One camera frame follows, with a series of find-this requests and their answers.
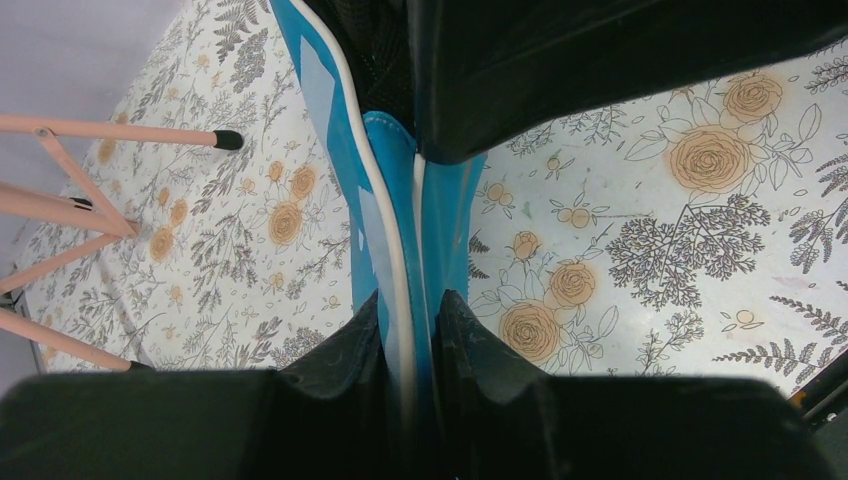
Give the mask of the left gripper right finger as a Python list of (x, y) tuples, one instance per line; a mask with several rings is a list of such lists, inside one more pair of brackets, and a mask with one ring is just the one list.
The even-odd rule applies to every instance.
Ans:
[(446, 291), (435, 376), (457, 479), (832, 479), (799, 413), (739, 378), (543, 372)]

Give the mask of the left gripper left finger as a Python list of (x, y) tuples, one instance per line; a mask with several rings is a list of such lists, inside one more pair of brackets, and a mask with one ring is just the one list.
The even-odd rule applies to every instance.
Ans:
[(5, 479), (399, 479), (378, 300), (281, 370), (51, 374), (1, 402)]

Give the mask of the blue racket cover bag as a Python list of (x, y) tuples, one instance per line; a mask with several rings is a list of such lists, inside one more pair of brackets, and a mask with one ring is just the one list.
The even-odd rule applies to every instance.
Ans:
[[(378, 300), (404, 400), (439, 392), (446, 291), (486, 327), (465, 274), (471, 184), (493, 149), (847, 34), (843, 1), (277, 1), (274, 12), (359, 230), (354, 296)], [(600, 376), (551, 373), (511, 348), (550, 375)], [(846, 376), (847, 349), (792, 401), (811, 411)]]

